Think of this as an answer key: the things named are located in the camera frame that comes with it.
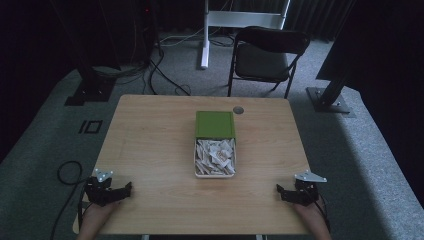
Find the person's left hand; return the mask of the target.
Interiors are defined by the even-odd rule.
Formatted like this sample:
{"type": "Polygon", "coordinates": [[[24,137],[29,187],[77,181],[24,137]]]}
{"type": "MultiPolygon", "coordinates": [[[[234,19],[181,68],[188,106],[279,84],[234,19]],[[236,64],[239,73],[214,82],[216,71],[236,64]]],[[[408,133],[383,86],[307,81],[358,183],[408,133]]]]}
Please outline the person's left hand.
{"type": "Polygon", "coordinates": [[[100,206],[92,203],[84,212],[82,224],[103,225],[111,217],[112,213],[119,207],[120,202],[113,202],[100,206]]]}

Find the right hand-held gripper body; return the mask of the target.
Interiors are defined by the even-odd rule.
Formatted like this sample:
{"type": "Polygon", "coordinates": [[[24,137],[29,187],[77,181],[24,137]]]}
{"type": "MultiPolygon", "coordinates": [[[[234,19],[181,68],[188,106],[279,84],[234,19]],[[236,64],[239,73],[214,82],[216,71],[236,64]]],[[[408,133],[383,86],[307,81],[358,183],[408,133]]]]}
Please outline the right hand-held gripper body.
{"type": "Polygon", "coordinates": [[[318,183],[326,183],[327,178],[319,176],[310,170],[305,170],[302,173],[297,173],[295,177],[295,189],[297,204],[308,206],[319,198],[317,188],[318,183]]]}

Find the black folding chair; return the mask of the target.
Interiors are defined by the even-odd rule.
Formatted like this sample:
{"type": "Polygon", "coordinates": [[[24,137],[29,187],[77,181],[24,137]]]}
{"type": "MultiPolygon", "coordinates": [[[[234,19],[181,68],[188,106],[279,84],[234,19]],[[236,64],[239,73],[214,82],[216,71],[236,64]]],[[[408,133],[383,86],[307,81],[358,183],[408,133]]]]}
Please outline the black folding chair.
{"type": "Polygon", "coordinates": [[[227,96],[234,80],[272,83],[274,91],[281,83],[288,97],[297,63],[310,45],[310,37],[300,31],[248,26],[235,36],[227,96]]]}

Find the black stand with base plate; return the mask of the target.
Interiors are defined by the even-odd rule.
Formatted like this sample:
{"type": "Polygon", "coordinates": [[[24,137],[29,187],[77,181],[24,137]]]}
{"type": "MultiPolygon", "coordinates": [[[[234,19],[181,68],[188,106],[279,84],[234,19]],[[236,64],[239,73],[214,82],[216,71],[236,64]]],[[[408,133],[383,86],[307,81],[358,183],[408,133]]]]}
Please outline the black stand with base plate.
{"type": "Polygon", "coordinates": [[[101,0],[62,0],[67,16],[71,59],[81,77],[66,105],[107,102],[116,79],[101,76],[95,66],[120,69],[101,0]]]}

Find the black stand with grey base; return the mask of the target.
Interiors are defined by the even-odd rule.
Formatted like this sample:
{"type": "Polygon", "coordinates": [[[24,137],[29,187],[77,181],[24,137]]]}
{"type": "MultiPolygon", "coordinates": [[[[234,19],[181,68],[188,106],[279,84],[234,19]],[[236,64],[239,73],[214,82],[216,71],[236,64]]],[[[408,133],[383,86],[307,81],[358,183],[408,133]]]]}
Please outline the black stand with grey base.
{"type": "Polygon", "coordinates": [[[372,5],[355,0],[342,28],[324,60],[318,80],[328,80],[326,88],[309,87],[307,93],[316,112],[352,115],[341,96],[345,86],[356,86],[355,78],[367,64],[372,5]]]}

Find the white metal stand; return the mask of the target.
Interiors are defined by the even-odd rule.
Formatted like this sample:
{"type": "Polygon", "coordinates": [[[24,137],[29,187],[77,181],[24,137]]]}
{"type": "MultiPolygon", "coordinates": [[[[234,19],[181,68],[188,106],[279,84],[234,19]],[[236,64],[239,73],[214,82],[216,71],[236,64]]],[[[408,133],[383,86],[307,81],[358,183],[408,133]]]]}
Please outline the white metal stand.
{"type": "Polygon", "coordinates": [[[209,67],[210,27],[244,28],[248,26],[260,26],[282,30],[285,26],[290,4],[291,0],[283,0],[283,6],[280,13],[260,13],[210,10],[209,0],[204,0],[203,45],[200,68],[207,69],[209,67]]]}

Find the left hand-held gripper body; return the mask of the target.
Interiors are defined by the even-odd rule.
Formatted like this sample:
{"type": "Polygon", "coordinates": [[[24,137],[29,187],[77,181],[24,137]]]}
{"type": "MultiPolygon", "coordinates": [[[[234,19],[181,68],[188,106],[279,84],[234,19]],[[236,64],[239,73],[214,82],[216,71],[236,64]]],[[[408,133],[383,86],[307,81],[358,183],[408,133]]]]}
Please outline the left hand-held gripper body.
{"type": "Polygon", "coordinates": [[[111,189],[112,175],[112,171],[94,169],[94,175],[87,179],[84,187],[84,191],[91,203],[105,206],[115,201],[111,189]]]}

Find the person's right hand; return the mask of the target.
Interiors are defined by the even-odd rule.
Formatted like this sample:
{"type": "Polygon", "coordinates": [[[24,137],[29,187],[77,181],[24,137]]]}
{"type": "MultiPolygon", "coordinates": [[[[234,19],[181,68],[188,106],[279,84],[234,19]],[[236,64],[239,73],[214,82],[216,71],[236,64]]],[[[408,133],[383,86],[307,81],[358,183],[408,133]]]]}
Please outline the person's right hand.
{"type": "Polygon", "coordinates": [[[326,227],[320,205],[316,205],[315,203],[308,206],[293,204],[292,207],[307,227],[326,227]]]}

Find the green box lid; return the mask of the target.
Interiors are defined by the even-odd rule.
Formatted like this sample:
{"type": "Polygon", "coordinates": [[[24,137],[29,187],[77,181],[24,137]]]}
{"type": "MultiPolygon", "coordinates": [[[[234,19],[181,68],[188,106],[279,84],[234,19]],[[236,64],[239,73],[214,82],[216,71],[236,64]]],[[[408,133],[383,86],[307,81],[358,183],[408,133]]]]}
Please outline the green box lid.
{"type": "Polygon", "coordinates": [[[199,139],[235,138],[233,113],[225,111],[197,111],[195,137],[199,139]]]}

